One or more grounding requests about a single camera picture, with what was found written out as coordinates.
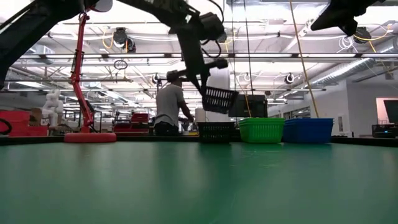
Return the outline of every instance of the plastic basket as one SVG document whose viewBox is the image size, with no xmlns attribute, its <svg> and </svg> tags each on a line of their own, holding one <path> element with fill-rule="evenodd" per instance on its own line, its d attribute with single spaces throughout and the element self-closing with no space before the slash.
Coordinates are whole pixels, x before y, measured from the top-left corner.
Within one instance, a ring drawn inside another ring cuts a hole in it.
<svg viewBox="0 0 398 224">
<path fill-rule="evenodd" d="M 284 142 L 328 143 L 333 128 L 332 118 L 296 118 L 285 122 Z"/>
<path fill-rule="evenodd" d="M 203 95 L 203 109 L 216 113 L 227 114 L 233 106 L 239 92 L 232 90 L 223 90 L 207 86 Z"/>
<path fill-rule="evenodd" d="M 199 140 L 209 143 L 229 143 L 234 129 L 234 122 L 198 123 Z"/>
<path fill-rule="evenodd" d="M 239 122 L 241 137 L 248 143 L 280 143 L 283 118 L 246 118 Z"/>
</svg>

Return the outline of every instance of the gray t-shirt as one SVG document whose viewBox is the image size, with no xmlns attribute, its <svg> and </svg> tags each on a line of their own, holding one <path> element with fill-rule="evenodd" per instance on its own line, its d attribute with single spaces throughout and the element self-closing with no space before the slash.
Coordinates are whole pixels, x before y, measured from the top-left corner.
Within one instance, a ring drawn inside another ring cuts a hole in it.
<svg viewBox="0 0 398 224">
<path fill-rule="evenodd" d="M 180 108 L 178 103 L 184 101 L 182 88 L 176 85 L 169 85 L 159 90 L 156 96 L 157 115 L 155 124 L 166 122 L 178 127 L 178 114 Z"/>
</svg>

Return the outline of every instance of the green basket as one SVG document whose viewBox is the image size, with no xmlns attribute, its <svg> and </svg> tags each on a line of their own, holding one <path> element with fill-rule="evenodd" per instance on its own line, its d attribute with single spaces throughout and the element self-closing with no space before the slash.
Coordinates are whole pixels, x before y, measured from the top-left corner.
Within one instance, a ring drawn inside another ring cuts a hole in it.
<svg viewBox="0 0 398 224">
<path fill-rule="evenodd" d="M 284 118 L 246 118 L 239 122 L 241 137 L 248 143 L 280 143 Z"/>
</svg>

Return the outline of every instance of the red round base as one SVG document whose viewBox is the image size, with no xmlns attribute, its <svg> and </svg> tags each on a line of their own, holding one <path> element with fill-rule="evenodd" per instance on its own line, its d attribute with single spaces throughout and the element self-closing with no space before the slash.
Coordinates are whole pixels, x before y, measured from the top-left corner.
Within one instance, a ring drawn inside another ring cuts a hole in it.
<svg viewBox="0 0 398 224">
<path fill-rule="evenodd" d="M 116 142 L 114 133 L 69 133 L 66 134 L 64 142 L 67 143 L 106 143 Z"/>
</svg>

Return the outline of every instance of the black basket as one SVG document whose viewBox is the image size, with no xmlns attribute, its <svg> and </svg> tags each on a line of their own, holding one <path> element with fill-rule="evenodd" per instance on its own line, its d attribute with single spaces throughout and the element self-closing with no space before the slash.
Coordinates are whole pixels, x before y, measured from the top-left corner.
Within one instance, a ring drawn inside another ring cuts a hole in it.
<svg viewBox="0 0 398 224">
<path fill-rule="evenodd" d="M 234 129 L 234 122 L 198 123 L 199 140 L 207 143 L 229 143 Z"/>
<path fill-rule="evenodd" d="M 203 95 L 202 103 L 205 111 L 227 114 L 232 108 L 239 92 L 223 90 L 220 88 L 206 87 L 206 94 Z"/>
</svg>

